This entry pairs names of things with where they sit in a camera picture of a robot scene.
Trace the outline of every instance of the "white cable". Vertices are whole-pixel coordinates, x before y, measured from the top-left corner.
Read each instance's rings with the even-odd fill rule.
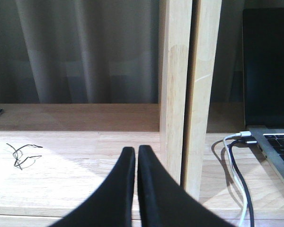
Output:
[[[240,192],[243,196],[243,208],[242,208],[241,218],[240,218],[240,222],[239,222],[239,227],[242,225],[244,218],[245,218],[245,215],[246,215],[246,212],[247,212],[247,197],[246,197],[242,182],[238,179],[237,173],[236,173],[236,171],[233,167],[231,155],[229,153],[229,149],[228,149],[228,146],[226,144],[226,140],[231,139],[233,137],[245,137],[245,136],[251,136],[251,133],[249,131],[241,131],[239,133],[229,135],[229,136],[226,136],[226,137],[223,138],[223,144],[224,144],[225,150],[227,152],[229,165],[231,166],[231,173],[232,173],[233,180],[234,180],[235,184],[237,185],[237,187],[239,188],[239,190],[240,190]]]

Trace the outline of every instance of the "cable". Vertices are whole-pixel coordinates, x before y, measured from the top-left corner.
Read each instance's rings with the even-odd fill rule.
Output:
[[[226,144],[226,140],[228,139],[231,139],[231,138],[234,138],[234,137],[241,137],[242,135],[244,136],[248,136],[248,133],[245,133],[245,132],[240,132],[240,133],[236,133],[236,134],[233,134],[233,135],[229,135],[229,136],[226,136],[223,138],[223,144],[224,144],[224,147],[225,147],[225,150],[227,152],[227,156],[228,156],[228,161],[229,161],[229,164],[230,164],[230,167],[231,167],[231,173],[232,173],[232,178],[234,180],[234,183],[237,185],[237,187],[239,188],[241,194],[242,194],[242,197],[243,197],[243,208],[242,208],[242,213],[241,213],[241,218],[240,218],[240,222],[239,222],[239,227],[242,226],[243,224],[243,221],[244,221],[244,218],[245,218],[245,215],[246,215],[246,211],[247,211],[247,197],[246,197],[246,194],[245,194],[245,191],[244,191],[244,187],[242,185],[242,182],[239,181],[238,177],[237,177],[237,174],[236,174],[236,171],[234,169],[234,166],[232,164],[232,160],[231,160],[231,155],[230,155],[230,152],[229,152],[229,148]]]
[[[233,153],[232,153],[232,147],[237,144],[237,143],[244,143],[246,144],[246,141],[245,140],[235,140],[233,141],[230,145],[229,145],[229,153],[230,153],[230,156],[231,156],[231,161],[232,161],[232,165],[234,167],[234,169],[236,170],[242,184],[243,184],[243,187],[244,187],[244,191],[245,191],[245,194],[246,194],[246,197],[247,197],[247,204],[248,204],[248,210],[249,210],[249,218],[250,218],[250,226],[251,227],[254,227],[255,226],[255,218],[254,218],[254,209],[253,209],[253,206],[252,206],[252,202],[251,202],[251,196],[250,196],[250,193],[249,193],[249,190],[248,190],[248,187],[247,187],[247,184],[245,182],[245,179],[243,177],[243,175],[241,174],[237,164],[236,164],[236,161],[235,161],[235,158],[233,156]]]

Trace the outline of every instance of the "wooden post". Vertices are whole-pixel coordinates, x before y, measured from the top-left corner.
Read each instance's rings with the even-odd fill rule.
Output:
[[[195,1],[195,31],[188,72],[186,131],[181,182],[194,198],[199,198],[203,152],[213,79],[213,65],[219,30],[221,0]]]
[[[159,78],[162,163],[180,183],[192,0],[160,1]]]

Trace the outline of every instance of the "black wire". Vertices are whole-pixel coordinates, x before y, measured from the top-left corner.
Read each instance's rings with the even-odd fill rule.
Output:
[[[14,153],[13,153],[13,157],[15,158],[15,163],[14,163],[14,167],[19,167],[21,170],[23,169],[23,167],[21,166],[27,159],[29,158],[33,158],[33,157],[42,157],[42,155],[37,155],[37,156],[29,156],[26,157],[26,159],[24,159],[24,161],[20,162],[20,158],[23,156],[21,149],[27,146],[32,146],[34,148],[42,148],[41,146],[35,145],[35,144],[26,144],[20,148],[18,148],[17,150],[10,144],[7,143],[7,145],[9,145],[11,148],[14,149]]]
[[[254,217],[254,209],[253,209],[253,206],[252,206],[252,202],[251,202],[251,196],[250,196],[250,193],[249,193],[249,190],[248,190],[248,187],[247,187],[247,184],[243,178],[243,175],[241,174],[237,164],[236,164],[236,161],[235,161],[235,158],[233,156],[233,153],[232,153],[232,147],[237,144],[237,143],[244,143],[243,140],[235,140],[233,141],[230,145],[229,145],[229,154],[231,156],[231,161],[232,161],[232,165],[234,167],[234,169],[236,170],[241,182],[242,182],[242,185],[244,187],[244,191],[245,191],[245,194],[246,194],[246,198],[247,198],[247,205],[248,205],[248,210],[249,210],[249,218],[250,218],[250,226],[251,227],[254,227],[255,226],[255,217]]]

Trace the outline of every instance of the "black cable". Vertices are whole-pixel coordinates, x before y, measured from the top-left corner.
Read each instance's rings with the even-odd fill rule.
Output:
[[[253,209],[253,206],[252,206],[252,202],[251,202],[251,196],[250,196],[250,193],[249,193],[249,190],[248,190],[248,187],[247,187],[247,184],[243,178],[243,175],[241,174],[237,164],[236,164],[236,161],[235,161],[235,158],[233,156],[233,153],[232,153],[232,147],[237,144],[237,143],[244,143],[245,144],[245,140],[235,140],[233,141],[230,145],[229,145],[229,154],[231,156],[231,161],[232,161],[232,165],[234,167],[234,169],[236,170],[241,182],[242,182],[242,185],[244,187],[244,191],[245,191],[245,194],[246,194],[246,198],[247,198],[247,206],[248,206],[248,211],[249,211],[249,218],[250,218],[250,226],[251,227],[254,227],[255,226],[255,217],[254,217],[254,209]]]

